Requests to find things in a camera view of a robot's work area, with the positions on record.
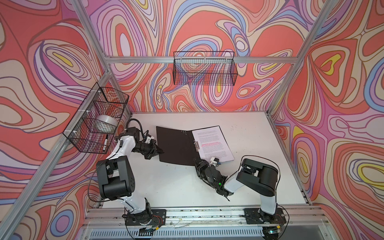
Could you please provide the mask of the teal file folder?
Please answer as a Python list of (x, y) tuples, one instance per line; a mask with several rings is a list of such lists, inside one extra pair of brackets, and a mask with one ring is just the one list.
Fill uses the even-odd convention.
[(192, 135), (192, 130), (175, 130), (156, 127), (158, 146), (164, 151), (160, 161), (168, 164), (194, 166), (201, 159)]

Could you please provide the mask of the printed paper sheet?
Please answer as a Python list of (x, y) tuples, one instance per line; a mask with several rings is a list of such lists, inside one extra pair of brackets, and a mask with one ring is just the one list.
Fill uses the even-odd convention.
[(192, 130), (199, 157), (210, 161), (216, 158), (220, 163), (235, 160), (220, 126)]

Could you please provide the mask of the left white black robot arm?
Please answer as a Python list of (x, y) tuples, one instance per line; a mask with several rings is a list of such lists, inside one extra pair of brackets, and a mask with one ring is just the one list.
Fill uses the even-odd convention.
[(138, 134), (121, 134), (113, 152), (107, 159), (97, 162), (99, 191), (103, 199), (118, 202), (125, 207), (126, 219), (148, 225), (154, 216), (149, 201), (135, 193), (136, 182), (129, 162), (132, 152), (140, 153), (149, 160), (164, 151), (153, 137), (140, 141)]

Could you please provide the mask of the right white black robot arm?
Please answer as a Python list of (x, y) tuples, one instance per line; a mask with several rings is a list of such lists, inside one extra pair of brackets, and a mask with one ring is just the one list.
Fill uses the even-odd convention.
[(213, 188), (217, 194), (228, 198), (238, 189), (246, 186), (260, 195), (261, 206), (254, 221), (271, 224), (277, 212), (276, 189), (280, 173), (274, 166), (251, 160), (243, 156), (239, 169), (231, 176), (224, 176), (217, 166), (217, 159), (206, 161), (195, 158), (195, 169), (199, 179)]

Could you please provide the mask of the black white marker pen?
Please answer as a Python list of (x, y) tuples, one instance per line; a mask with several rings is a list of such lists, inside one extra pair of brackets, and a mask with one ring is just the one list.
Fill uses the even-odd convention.
[(103, 144), (103, 152), (105, 152), (107, 150), (108, 139), (109, 139), (109, 135), (106, 135), (106, 138), (105, 138), (104, 144)]

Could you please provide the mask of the silver tape roll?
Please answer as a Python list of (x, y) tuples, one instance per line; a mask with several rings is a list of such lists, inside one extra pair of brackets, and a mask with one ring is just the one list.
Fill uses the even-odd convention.
[(99, 134), (113, 134), (118, 126), (118, 121), (107, 115), (99, 115), (92, 123), (92, 132)]

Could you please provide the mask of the white ventilation grille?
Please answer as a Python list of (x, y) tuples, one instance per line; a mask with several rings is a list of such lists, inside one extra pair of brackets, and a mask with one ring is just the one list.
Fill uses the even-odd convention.
[(213, 228), (160, 228), (151, 233), (138, 229), (95, 229), (85, 237), (86, 240), (197, 240), (205, 238), (262, 238), (261, 227), (213, 227)]

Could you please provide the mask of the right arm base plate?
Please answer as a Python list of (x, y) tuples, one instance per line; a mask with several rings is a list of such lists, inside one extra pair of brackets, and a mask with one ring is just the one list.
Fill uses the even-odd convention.
[(246, 208), (244, 209), (243, 218), (247, 224), (267, 224), (267, 225), (284, 225), (287, 223), (285, 214), (282, 208), (277, 208), (274, 215), (264, 213), (261, 208)]

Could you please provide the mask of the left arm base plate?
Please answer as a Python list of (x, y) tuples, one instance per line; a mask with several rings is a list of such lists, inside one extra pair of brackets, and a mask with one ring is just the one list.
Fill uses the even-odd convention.
[(122, 218), (126, 226), (161, 227), (166, 223), (166, 216), (166, 209), (155, 209), (151, 213), (148, 211), (139, 214), (125, 213)]

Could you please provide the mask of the aluminium front rail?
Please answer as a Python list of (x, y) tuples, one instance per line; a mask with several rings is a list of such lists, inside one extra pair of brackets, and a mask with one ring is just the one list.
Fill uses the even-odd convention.
[[(242, 226), (255, 220), (255, 206), (166, 208), (167, 227), (216, 227)], [(328, 225), (329, 220), (319, 206), (285, 205), (280, 207), (283, 217), (291, 226)], [(91, 209), (87, 212), (84, 226), (102, 223), (123, 225), (123, 208)]]

